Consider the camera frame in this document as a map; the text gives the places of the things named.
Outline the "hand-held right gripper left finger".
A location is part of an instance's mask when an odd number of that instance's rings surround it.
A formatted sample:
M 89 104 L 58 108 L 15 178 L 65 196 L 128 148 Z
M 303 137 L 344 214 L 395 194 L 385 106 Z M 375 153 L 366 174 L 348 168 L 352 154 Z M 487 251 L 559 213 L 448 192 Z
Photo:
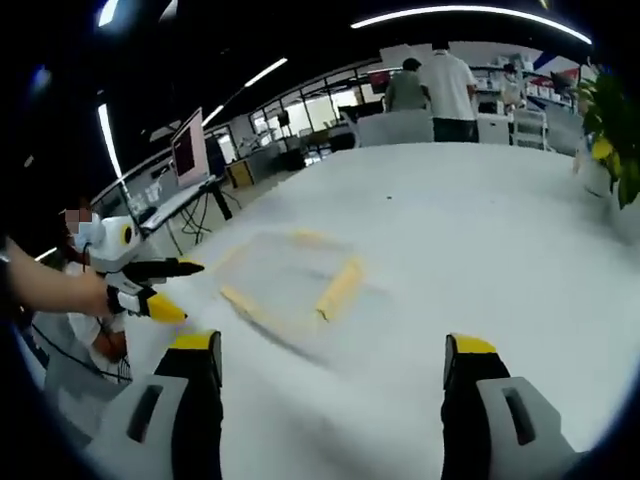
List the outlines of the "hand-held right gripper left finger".
M 106 407 L 85 449 L 104 479 L 220 479 L 222 336 L 176 338 Z

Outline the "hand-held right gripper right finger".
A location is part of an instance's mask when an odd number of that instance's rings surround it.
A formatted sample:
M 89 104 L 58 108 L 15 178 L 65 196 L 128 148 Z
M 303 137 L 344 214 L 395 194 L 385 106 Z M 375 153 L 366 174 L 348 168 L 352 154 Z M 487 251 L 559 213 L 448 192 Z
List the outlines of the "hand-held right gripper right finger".
M 485 340 L 446 336 L 443 391 L 443 479 L 562 479 L 581 457 L 559 411 Z

